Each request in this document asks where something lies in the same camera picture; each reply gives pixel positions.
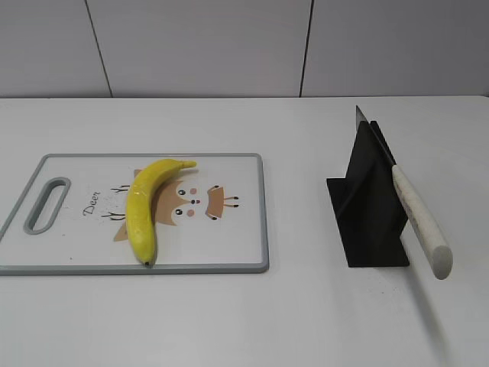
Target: white knife handle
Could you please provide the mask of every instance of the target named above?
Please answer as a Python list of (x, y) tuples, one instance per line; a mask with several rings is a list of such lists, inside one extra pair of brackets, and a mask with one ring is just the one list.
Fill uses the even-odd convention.
[(453, 255), (438, 223), (397, 165), (392, 166), (392, 178), (397, 196), (423, 247), (433, 274), (438, 279), (445, 279), (452, 270)]

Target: yellow banana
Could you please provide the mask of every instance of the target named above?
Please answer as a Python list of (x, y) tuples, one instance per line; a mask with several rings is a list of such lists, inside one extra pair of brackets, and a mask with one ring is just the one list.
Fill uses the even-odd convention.
[(194, 161), (162, 159), (143, 169), (134, 179), (126, 204), (126, 227), (134, 254), (146, 266), (154, 262), (156, 239), (151, 217), (151, 203), (157, 188), (183, 168), (197, 165)]

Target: white table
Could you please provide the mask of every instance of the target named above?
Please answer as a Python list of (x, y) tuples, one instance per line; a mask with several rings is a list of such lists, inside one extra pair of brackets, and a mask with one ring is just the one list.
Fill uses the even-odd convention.
[[(452, 246), (437, 281), (411, 225), (408, 268), (348, 268), (325, 186), (355, 104), (379, 121)], [(0, 100), (0, 222), (40, 157), (257, 152), (264, 274), (0, 278), (2, 366), (484, 365), (489, 360), (489, 99)]]

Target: white cutting board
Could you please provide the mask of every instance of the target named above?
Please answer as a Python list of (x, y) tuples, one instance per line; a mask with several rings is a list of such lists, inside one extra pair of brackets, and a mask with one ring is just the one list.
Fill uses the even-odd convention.
[[(124, 235), (125, 201), (134, 171), (162, 158), (194, 160), (197, 167), (181, 171), (160, 192), (157, 260), (154, 267), (146, 268), (138, 263)], [(29, 234), (24, 230), (26, 218), (43, 186), (55, 177), (71, 182), (67, 195), (53, 225), (45, 232)], [(48, 200), (39, 223), (46, 222), (55, 203)], [(2, 233), (0, 273), (265, 271), (268, 249), (261, 158), (257, 154), (48, 155)]]

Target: knife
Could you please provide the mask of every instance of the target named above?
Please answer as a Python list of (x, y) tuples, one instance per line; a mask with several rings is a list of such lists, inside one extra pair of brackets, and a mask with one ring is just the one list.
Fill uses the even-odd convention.
[(384, 152), (392, 169), (392, 181), (399, 201), (401, 202), (407, 217), (409, 218), (419, 243), (425, 252), (426, 258), (431, 266), (433, 274), (438, 279), (449, 276), (453, 266), (452, 250), (447, 243), (438, 223), (425, 203), (419, 197), (414, 186), (407, 179), (394, 160), (392, 152), (382, 135), (381, 129), (376, 121), (369, 122), (360, 108), (357, 106), (357, 130), (360, 122), (365, 121), (371, 127), (378, 144)]

